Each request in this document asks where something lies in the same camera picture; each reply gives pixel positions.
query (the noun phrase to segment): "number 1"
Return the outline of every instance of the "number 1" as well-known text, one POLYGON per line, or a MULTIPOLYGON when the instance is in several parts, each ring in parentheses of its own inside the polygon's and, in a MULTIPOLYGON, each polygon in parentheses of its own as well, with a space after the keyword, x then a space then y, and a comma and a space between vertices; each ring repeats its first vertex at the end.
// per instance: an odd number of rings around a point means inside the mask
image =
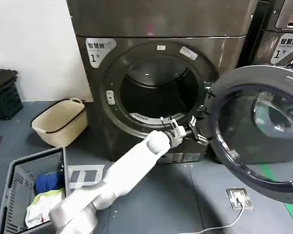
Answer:
POLYGON ((93 56, 93 55, 91 55, 91 57, 92 57, 92 61, 91 61, 91 62, 95 62, 94 56, 93 56))
POLYGON ((275 56, 275 57, 273 57, 274 59, 277 59, 277 58, 279 58, 280 51, 281 51, 281 50, 277 50, 277 54, 276 54, 276 56, 275 56))

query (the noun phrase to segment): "black crate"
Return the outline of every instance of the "black crate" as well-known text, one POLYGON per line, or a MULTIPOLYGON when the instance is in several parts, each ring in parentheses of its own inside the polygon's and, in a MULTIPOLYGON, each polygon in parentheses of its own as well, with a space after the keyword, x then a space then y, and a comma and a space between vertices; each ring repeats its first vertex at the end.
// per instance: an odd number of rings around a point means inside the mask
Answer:
POLYGON ((0 119, 11 119, 23 107, 16 78, 16 71, 0 69, 0 119))

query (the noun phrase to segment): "open door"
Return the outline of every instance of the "open door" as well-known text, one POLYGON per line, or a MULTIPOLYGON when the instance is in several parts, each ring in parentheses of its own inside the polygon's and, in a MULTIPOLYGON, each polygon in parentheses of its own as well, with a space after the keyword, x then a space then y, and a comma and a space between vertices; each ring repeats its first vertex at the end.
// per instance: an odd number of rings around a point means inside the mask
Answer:
POLYGON ((241 181, 293 204, 293 70, 257 65, 220 77, 206 96, 201 130, 241 181))

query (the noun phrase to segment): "white cloth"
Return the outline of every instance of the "white cloth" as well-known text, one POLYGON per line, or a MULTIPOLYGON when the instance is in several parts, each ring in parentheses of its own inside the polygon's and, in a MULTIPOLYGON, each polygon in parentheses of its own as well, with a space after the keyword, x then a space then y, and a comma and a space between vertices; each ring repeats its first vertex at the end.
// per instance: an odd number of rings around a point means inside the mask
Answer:
POLYGON ((64 199, 64 191, 53 195, 40 194, 39 200, 35 204, 27 207, 25 223, 28 228, 35 227, 39 224, 50 220, 49 212, 64 199))

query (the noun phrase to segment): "gray plastic basket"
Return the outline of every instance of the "gray plastic basket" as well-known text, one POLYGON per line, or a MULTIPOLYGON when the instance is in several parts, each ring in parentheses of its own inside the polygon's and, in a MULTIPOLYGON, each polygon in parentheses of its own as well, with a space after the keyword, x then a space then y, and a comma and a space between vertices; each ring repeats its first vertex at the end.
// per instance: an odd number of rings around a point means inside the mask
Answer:
POLYGON ((11 162, 5 182, 0 208, 0 234, 54 234, 52 223, 46 222, 27 229, 25 224, 26 208, 35 198, 34 184, 37 176, 54 172, 67 165, 65 149, 55 148, 11 162))

